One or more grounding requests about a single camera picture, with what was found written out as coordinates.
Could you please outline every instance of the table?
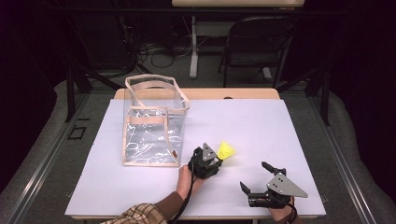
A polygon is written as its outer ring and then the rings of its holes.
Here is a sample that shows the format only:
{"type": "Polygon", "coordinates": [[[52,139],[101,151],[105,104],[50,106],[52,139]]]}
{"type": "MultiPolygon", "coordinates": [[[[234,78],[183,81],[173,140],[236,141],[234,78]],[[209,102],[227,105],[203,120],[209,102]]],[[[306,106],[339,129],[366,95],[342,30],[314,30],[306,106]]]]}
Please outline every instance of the table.
{"type": "MultiPolygon", "coordinates": [[[[174,7],[302,7],[304,0],[172,0],[174,7]]],[[[190,78],[197,78],[198,35],[226,36],[233,22],[197,22],[192,16],[191,38],[192,53],[190,78]]]]}
{"type": "MultiPolygon", "coordinates": [[[[296,202],[301,217],[326,214],[289,112],[276,90],[182,90],[191,100],[191,109],[185,121],[181,163],[187,163],[193,150],[203,142],[217,150],[220,140],[226,140],[236,153],[224,161],[217,175],[205,182],[180,219],[269,217],[268,210],[248,206],[248,197],[239,186],[242,181],[252,192],[266,190],[265,183],[273,175],[261,167],[261,161],[287,168],[288,177],[308,193],[308,198],[296,202]],[[224,97],[234,99],[219,100],[224,97]],[[235,111],[245,116],[235,118],[235,111]]],[[[110,102],[65,212],[70,217],[114,218],[131,205],[156,203],[176,187],[175,167],[122,165],[123,95],[123,90],[118,91],[110,102]]]]}

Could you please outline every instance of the gray carpet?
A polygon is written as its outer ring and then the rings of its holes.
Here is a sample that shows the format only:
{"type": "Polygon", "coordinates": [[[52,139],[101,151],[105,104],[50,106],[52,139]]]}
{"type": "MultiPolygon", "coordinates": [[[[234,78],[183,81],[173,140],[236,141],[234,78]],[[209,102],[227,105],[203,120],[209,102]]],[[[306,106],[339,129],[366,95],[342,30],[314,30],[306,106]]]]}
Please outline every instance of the gray carpet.
{"type": "MultiPolygon", "coordinates": [[[[190,57],[178,57],[172,65],[165,68],[153,66],[150,57],[144,65],[153,73],[175,77],[182,88],[188,87],[221,87],[222,76],[217,73],[219,55],[203,55],[198,66],[198,78],[191,80],[190,57]]],[[[166,65],[166,56],[157,55],[153,58],[154,64],[166,65]]],[[[246,70],[244,74],[258,78],[257,71],[246,70]]],[[[240,82],[240,71],[231,72],[230,87],[243,87],[233,85],[240,82]]],[[[124,77],[112,78],[113,81],[123,86],[124,77]]],[[[58,102],[54,108],[48,124],[37,139],[34,147],[20,170],[0,195],[1,216],[0,223],[9,220],[18,220],[19,223],[81,223],[64,215],[65,208],[70,200],[70,193],[78,182],[79,175],[91,148],[91,144],[99,129],[103,115],[106,112],[109,100],[114,91],[102,83],[92,80],[94,91],[80,99],[86,99],[75,119],[68,125],[68,132],[64,134],[59,145],[54,144],[62,129],[67,129],[64,124],[66,118],[65,85],[61,83],[56,91],[58,102]],[[28,201],[19,217],[16,212],[21,208],[21,196],[28,186],[35,171],[43,163],[50,150],[56,145],[59,154],[56,154],[54,163],[50,165],[49,172],[44,176],[40,189],[33,195],[33,200],[28,201]]],[[[256,84],[253,87],[266,87],[268,84],[256,84]]],[[[285,100],[296,132],[302,144],[304,154],[308,161],[312,175],[318,186],[318,191],[326,198],[324,203],[327,216],[305,220],[305,223],[362,223],[358,210],[351,200],[350,193],[334,162],[332,144],[323,130],[318,112],[314,107],[314,98],[306,98],[301,92],[302,86],[281,93],[285,100]]],[[[342,149],[349,168],[359,183],[363,195],[377,220],[377,223],[392,223],[396,220],[394,203],[380,190],[370,174],[359,159],[353,126],[342,102],[331,95],[330,114],[331,130],[342,149]]],[[[89,220],[88,223],[99,223],[102,220],[89,220]]],[[[222,221],[182,221],[181,223],[223,223],[222,221]]],[[[250,223],[250,221],[235,221],[227,223],[250,223]]]]}

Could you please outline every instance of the plaid sleeve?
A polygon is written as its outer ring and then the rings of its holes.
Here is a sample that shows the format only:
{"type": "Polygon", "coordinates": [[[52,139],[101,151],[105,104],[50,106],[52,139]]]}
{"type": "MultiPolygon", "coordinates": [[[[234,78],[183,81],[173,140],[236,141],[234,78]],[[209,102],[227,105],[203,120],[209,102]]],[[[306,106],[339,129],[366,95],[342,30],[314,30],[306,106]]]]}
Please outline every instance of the plaid sleeve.
{"type": "Polygon", "coordinates": [[[102,224],[166,224],[163,214],[151,203],[135,205],[113,220],[102,224]]]}

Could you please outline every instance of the desk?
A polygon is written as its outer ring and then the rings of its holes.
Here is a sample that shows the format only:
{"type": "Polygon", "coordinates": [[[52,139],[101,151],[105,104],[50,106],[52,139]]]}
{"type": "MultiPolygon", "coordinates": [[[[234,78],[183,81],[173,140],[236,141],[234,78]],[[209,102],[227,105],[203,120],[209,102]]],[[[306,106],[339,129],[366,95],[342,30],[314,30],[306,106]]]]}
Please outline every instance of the desk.
{"type": "MultiPolygon", "coordinates": [[[[172,0],[174,7],[302,7],[304,0],[172,0]]],[[[192,35],[192,53],[190,78],[197,78],[198,67],[198,35],[216,35],[226,36],[232,26],[231,22],[203,22],[199,24],[195,16],[192,16],[191,35],[192,35]]]]}
{"type": "MultiPolygon", "coordinates": [[[[273,175],[261,167],[261,161],[287,168],[288,177],[308,193],[308,198],[296,201],[301,217],[326,215],[289,112],[275,90],[182,90],[191,99],[191,109],[185,121],[181,163],[187,163],[204,142],[217,150],[220,141],[226,140],[236,153],[205,182],[180,219],[269,217],[268,210],[248,206],[248,197],[239,186],[242,181],[252,192],[266,190],[265,183],[273,175]],[[235,99],[218,100],[226,96],[235,99]]],[[[119,91],[110,102],[66,215],[114,218],[134,204],[156,203],[175,189],[178,168],[122,165],[122,110],[123,93],[119,91]]]]}

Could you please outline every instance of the white tabletop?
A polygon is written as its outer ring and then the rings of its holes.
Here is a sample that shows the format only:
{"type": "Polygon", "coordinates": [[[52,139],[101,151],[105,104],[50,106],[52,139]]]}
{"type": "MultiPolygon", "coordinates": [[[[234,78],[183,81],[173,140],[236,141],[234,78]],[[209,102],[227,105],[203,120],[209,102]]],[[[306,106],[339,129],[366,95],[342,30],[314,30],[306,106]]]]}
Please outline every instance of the white tabletop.
{"type": "Polygon", "coordinates": [[[302,7],[304,0],[172,0],[174,7],[302,7]]]}
{"type": "MultiPolygon", "coordinates": [[[[137,203],[156,203],[175,190],[178,168],[122,165],[122,100],[112,100],[92,145],[65,214],[74,218],[116,217],[137,203]]],[[[300,216],[326,214],[288,109],[282,100],[191,100],[185,120],[182,164],[208,143],[217,151],[222,140],[236,153],[205,182],[180,219],[262,218],[267,209],[248,206],[240,188],[266,191],[273,178],[266,161],[286,168],[288,178],[308,193],[297,198],[300,216]]]]}

